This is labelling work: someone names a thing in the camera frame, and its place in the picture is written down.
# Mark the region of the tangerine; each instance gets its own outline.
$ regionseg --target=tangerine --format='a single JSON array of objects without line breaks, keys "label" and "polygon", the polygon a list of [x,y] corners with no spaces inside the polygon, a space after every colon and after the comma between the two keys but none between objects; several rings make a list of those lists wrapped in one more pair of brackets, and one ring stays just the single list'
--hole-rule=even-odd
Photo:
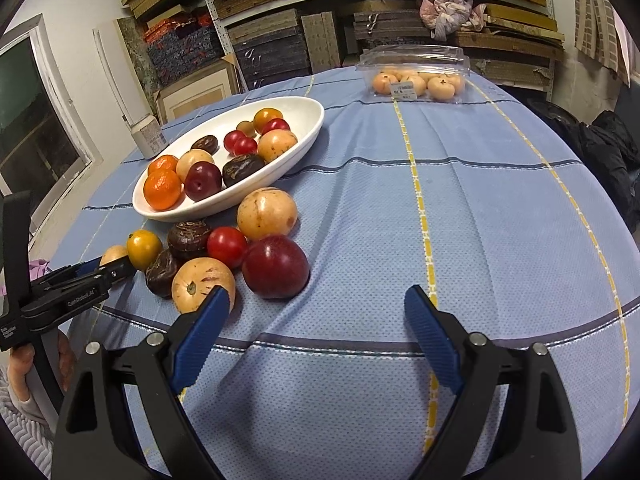
[{"label": "tangerine", "polygon": [[146,178],[143,193],[153,209],[163,211],[178,202],[182,182],[175,171],[157,170]]},{"label": "tangerine", "polygon": [[157,170],[175,171],[175,168],[177,165],[178,165],[178,157],[173,155],[159,156],[146,169],[146,174],[150,175]]}]

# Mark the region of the clear plastic clamshell box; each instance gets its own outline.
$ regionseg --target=clear plastic clamshell box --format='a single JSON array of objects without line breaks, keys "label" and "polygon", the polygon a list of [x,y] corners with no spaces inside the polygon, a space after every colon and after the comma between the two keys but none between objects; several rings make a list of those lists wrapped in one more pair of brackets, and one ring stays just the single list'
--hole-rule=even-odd
[{"label": "clear plastic clamshell box", "polygon": [[469,60],[456,46],[377,46],[356,69],[371,92],[397,100],[464,103],[469,92]]}]

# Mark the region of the white oval bowl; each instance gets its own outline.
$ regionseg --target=white oval bowl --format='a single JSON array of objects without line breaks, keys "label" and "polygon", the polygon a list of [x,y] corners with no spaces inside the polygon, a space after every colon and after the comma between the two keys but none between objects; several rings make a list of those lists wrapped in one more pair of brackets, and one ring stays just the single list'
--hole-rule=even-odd
[{"label": "white oval bowl", "polygon": [[291,131],[298,138],[298,143],[293,148],[246,179],[231,187],[223,187],[222,191],[215,195],[199,202],[194,202],[184,196],[177,205],[165,211],[156,211],[145,200],[143,195],[143,186],[146,180],[145,170],[133,190],[134,209],[149,219],[161,222],[200,219],[239,204],[252,191],[270,186],[287,173],[308,152],[320,132],[324,121],[324,107],[315,99],[298,96],[274,97],[240,106],[196,126],[172,142],[158,156],[174,155],[180,158],[191,149],[196,140],[213,135],[218,139],[220,145],[218,151],[213,155],[213,161],[222,171],[222,167],[233,158],[223,146],[225,135],[235,130],[241,121],[253,120],[254,115],[262,108],[276,108],[282,112],[284,120],[289,123]]}]

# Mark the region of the small white bottle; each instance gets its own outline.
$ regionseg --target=small white bottle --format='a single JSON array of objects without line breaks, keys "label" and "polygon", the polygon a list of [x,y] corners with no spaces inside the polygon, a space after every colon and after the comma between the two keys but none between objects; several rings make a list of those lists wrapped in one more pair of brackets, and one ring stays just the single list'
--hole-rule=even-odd
[{"label": "small white bottle", "polygon": [[131,137],[146,159],[154,158],[169,145],[162,134],[158,119],[153,115],[148,115],[134,124],[131,127]]}]

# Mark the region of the pink cloth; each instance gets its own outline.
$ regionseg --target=pink cloth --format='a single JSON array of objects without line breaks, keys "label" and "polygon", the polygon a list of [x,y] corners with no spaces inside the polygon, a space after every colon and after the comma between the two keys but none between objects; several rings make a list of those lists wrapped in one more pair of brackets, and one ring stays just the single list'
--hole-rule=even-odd
[{"label": "pink cloth", "polygon": [[[37,280],[48,272],[51,272],[48,260],[33,260],[29,262],[29,277],[31,281]],[[0,296],[6,296],[6,287],[4,285],[0,287]]]},{"label": "pink cloth", "polygon": [[431,38],[446,41],[459,30],[480,32],[484,28],[486,4],[474,8],[473,0],[418,0],[420,18],[431,29]]}]

